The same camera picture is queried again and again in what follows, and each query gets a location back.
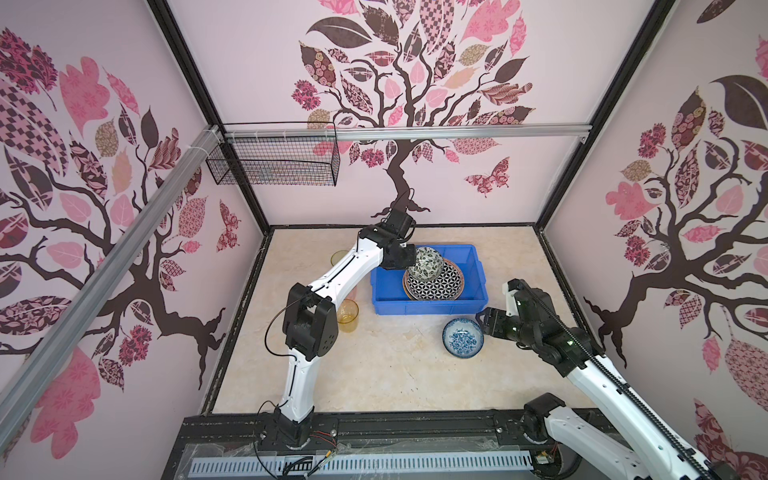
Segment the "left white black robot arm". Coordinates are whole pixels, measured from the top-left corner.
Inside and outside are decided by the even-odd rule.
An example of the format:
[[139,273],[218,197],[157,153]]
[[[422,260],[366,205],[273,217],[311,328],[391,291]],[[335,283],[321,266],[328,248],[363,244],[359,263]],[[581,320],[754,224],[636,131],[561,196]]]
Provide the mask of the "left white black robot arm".
[[405,270],[416,263],[416,247],[410,243],[415,226],[408,213],[390,212],[362,228],[352,248],[325,274],[289,290],[279,312],[288,371],[282,398],[274,407],[277,438],[288,447],[301,448],[310,439],[320,360],[338,339],[342,302],[373,270]]

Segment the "dark floral patterned bowl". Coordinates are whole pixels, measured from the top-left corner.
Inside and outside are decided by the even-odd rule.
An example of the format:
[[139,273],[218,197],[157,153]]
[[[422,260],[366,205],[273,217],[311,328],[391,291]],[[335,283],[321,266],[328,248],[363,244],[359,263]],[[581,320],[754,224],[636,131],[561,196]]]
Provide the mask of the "dark floral patterned bowl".
[[421,246],[415,250],[415,263],[407,268],[407,273],[417,281],[435,280],[444,268],[442,255],[434,248]]

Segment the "blue floral bowl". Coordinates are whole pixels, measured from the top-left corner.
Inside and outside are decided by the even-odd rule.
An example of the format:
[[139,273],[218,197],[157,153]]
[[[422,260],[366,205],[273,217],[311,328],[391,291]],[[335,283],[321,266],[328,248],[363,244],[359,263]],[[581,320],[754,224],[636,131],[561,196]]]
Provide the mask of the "blue floral bowl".
[[484,334],[475,320],[454,318],[444,326],[442,342],[451,355],[460,359],[469,359],[483,348]]

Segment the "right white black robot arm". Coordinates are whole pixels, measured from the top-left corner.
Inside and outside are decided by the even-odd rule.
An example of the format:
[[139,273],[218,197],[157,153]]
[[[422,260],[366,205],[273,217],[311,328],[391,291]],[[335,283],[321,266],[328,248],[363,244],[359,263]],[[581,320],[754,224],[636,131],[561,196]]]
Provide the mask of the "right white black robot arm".
[[610,479],[737,478],[726,461],[709,460],[659,417],[583,329],[564,323],[548,293],[522,279],[502,291],[504,308],[475,316],[482,332],[535,353],[584,393],[622,438],[616,441],[546,393],[524,406],[527,439],[564,445]]

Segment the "black geometric orange-rimmed plate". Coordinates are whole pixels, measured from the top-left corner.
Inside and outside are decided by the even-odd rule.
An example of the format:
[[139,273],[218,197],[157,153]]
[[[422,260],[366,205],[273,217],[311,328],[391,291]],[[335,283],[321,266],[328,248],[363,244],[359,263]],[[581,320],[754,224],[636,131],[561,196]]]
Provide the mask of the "black geometric orange-rimmed plate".
[[403,277],[406,295],[415,301],[453,301],[464,291],[465,279],[458,265],[450,260],[444,261],[441,273],[433,280],[417,280],[406,272]]

